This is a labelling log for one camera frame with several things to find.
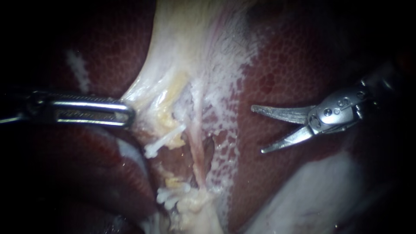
curved scissor blade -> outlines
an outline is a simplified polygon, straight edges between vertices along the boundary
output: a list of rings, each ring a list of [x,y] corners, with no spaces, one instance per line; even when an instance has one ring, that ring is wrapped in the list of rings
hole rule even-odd
[[[302,141],[306,141],[307,139],[313,137],[315,134],[313,133],[312,129],[309,125],[303,126],[290,135],[286,136],[285,138],[273,143],[271,146],[264,148],[261,150],[262,153],[268,153],[275,150],[279,150],[282,148],[286,148],[288,146],[298,144]]]
[[[273,119],[283,120],[294,124],[305,124],[309,111],[314,107],[315,106],[300,108],[275,108],[252,105],[251,111]]]

scissor blade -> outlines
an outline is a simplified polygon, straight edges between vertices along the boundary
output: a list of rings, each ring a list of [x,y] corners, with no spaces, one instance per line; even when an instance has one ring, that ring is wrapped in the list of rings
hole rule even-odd
[[[294,124],[304,124],[306,122],[309,111],[313,107],[315,106],[300,108],[275,108],[252,105],[251,111],[273,119],[283,120]]]
[[[306,141],[307,139],[313,136],[314,136],[314,133],[312,132],[312,129],[309,127],[309,125],[306,125],[297,129],[296,131],[286,136],[285,138],[273,143],[269,147],[262,149],[261,152],[269,153],[275,150],[286,148],[288,146],[298,144],[302,141]]]

